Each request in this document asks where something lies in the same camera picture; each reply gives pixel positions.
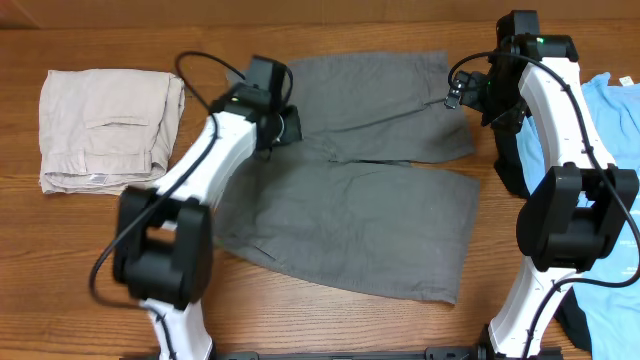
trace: label tag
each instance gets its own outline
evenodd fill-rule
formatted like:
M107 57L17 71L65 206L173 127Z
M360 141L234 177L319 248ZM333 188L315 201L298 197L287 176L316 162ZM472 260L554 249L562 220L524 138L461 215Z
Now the label tag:
M108 177L109 175L107 174L91 174L87 183L91 185L104 185Z
M631 86L633 85L633 80L631 80L631 76L625 76L620 78L620 84L622 84L622 86Z

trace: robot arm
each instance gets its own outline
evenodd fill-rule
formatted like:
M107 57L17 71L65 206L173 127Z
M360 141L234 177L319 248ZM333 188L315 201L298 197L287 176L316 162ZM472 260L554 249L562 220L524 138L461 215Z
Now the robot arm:
M127 232L115 249L116 281L128 286L141 307L152 309L149 316L160 343L159 360L215 356L200 303L213 261L211 208L218 204L229 177L256 150L301 140L297 111L295 107L285 109L281 99L286 73L285 65L254 57L244 83L214 102L212 108L218 111L207 118L196 142L171 171L150 189L128 188L121 195L119 234L158 197L179 184L185 173L193 171L148 223ZM217 139L211 147L216 126ZM149 227L175 231L175 241L170 244L149 238Z
M541 67L499 53L540 61L570 86L595 158L608 167L607 175L615 179L616 191L627 209L638 191L638 181L633 170L615 167L596 132L580 88L578 55L571 38L539 35L537 15L527 11L514 11L501 19L497 34L498 54L490 57L489 74L459 72L445 105L455 107L459 101L482 112L482 124L494 129L499 151L498 137L515 136L530 111L547 174L518 216L516 237L524 255L522 264L504 306L491 320L485 341L489 353L520 359L531 335L526 356L557 359L558 352L541 352L540 343L572 283L553 294L535 329L529 329L534 314L554 283L581 277L596 259L609 255L625 217L609 194L598 191L600 178L584 152L577 114L563 87ZM581 193L594 202L591 207L576 208Z

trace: garment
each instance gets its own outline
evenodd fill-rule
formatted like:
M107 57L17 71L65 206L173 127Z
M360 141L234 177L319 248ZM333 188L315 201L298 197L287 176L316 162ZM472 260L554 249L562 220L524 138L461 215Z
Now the garment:
M161 177L183 110L173 74L49 71L40 95L42 191L119 194Z
M328 56L291 70L304 141L231 177L220 244L315 283L455 303L479 183L389 164L473 152L462 111L435 102L448 90L446 54Z
M608 86L609 73L582 86L595 127L619 168L640 173L640 86ZM527 188L533 192L545 174L542 148L532 118L526 119L517 136L518 152ZM580 205L586 206L586 199ZM640 222L638 197L631 208ZM638 248L629 225L625 225L611 254L596 261L585 277L620 282L638 266ZM584 311L591 334L592 355L600 359L633 359L640 353L640 284L621 289L574 285L577 303Z
M289 67L311 158L439 163L475 151L462 109L442 105L444 51L320 56Z
M478 181L386 164L251 159L216 215L225 250L346 290L455 303Z

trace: white arm segment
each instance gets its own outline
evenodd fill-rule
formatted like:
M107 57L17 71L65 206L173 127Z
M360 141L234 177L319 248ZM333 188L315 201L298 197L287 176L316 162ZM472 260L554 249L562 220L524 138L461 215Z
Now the white arm segment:
M162 301L147 299L141 301L143 307L153 307L160 314L164 314L165 323L169 329L169 336L173 351L179 360L207 360L213 350L213 340L204 328L202 316L202 304L198 301L189 304L184 311L176 310L172 304ZM167 346L164 328L156 321L156 314L148 312L153 330L160 343L160 356L158 360L169 360L169 347Z
M229 176L242 162L253 154L256 148L256 125L245 121L240 115L229 112L217 113L218 140L197 169L180 186L171 198L186 200L194 197L201 204L215 207L229 180ZM207 118L204 130L189 148L185 156L165 176L158 179L154 186L158 195L167 191L176 180L194 163L205 150L214 133L211 117ZM164 228L174 229L175 224L165 222ZM202 305L200 301L189 304L184 311L177 310L172 304L147 299L142 306L151 306L165 316L169 336L179 360L207 360L213 348L211 336L204 327ZM159 360L169 360L169 348L160 322L156 315L148 312L160 344Z
M589 109L580 88L580 66L566 58L543 58L542 63L560 75L569 84L578 100L585 122L587 135L594 148L594 155L603 168L615 164L605 149L589 114ZM538 138L544 152L545 170L551 166L562 166L573 162L578 168L593 166L584 154L582 135L573 105L567 94L549 74L539 67L528 64L519 83L520 95L525 99L536 122ZM527 330L538 306L554 282L565 278L581 277L574 269L550 268L538 271L531 258L523 257L518 277L509 292L507 301L489 325L489 337L496 353L520 358L527 340ZM534 330L534 338L528 356L540 352L540 341L544 330L555 314L562 298L572 284L562 287L546 305Z
M615 160L605 149L593 125L589 108L580 88L580 65L567 58L543 58L547 65L571 87L584 119L587 135L593 146L593 153L603 169ZM545 170L551 166L562 166L573 162L580 169L592 169L589 158L584 153L582 134L571 100L560 84L541 68L528 64L522 73L520 95L525 99L536 122L538 138L544 153Z
M527 341L527 330L542 299L547 295L553 283L567 278L582 277L575 269L550 268L545 272L538 271L528 256L523 256L518 277L509 291L507 301L498 315L489 324L489 338L496 353L505 354L509 358L520 358ZM553 314L562 298L573 284L562 286L545 306L534 331L529 354L540 352L540 341L544 330L549 325Z
M236 168L247 159L256 148L256 125L245 121L244 116L230 112L215 114L218 121L218 140L209 155L180 186L171 198L186 200L194 197L201 204L215 207L222 192ZM204 130L182 159L163 177L156 180L154 187L158 195L175 184L176 180L202 154L213 137L213 120L208 117Z

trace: wooden surface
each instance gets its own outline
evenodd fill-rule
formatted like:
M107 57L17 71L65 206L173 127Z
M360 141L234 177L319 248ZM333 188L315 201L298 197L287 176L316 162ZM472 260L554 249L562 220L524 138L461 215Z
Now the wooden surface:
M42 29L491 21L513 9L546 20L638 19L630 0L0 0Z
M0 31L0 359L116 359L155 349L141 312L94 304L87 275L113 238L116 198L42 194L38 185L38 100L48 69L139 68L171 71L186 49L239 67L253 53L281 61L352 51L449 50L450 63L493 49L493 22L410 25L180 28L162 30ZM640 23L544 22L547 33L573 36L582 80L610 71L640 79ZM208 97L220 94L223 70L194 60L189 76ZM486 69L478 61L468 70ZM206 326L222 351L264 353L420 350L470 345L496 315L518 271L514 226L522 201L492 169L492 134L468 112L477 154L438 165L482 182L480 207L458 304L403 301L319 286L216 251L204 297ZM196 139L204 111L188 99L172 163ZM103 268L99 286L126 298ZM556 323L544 344L575 350Z

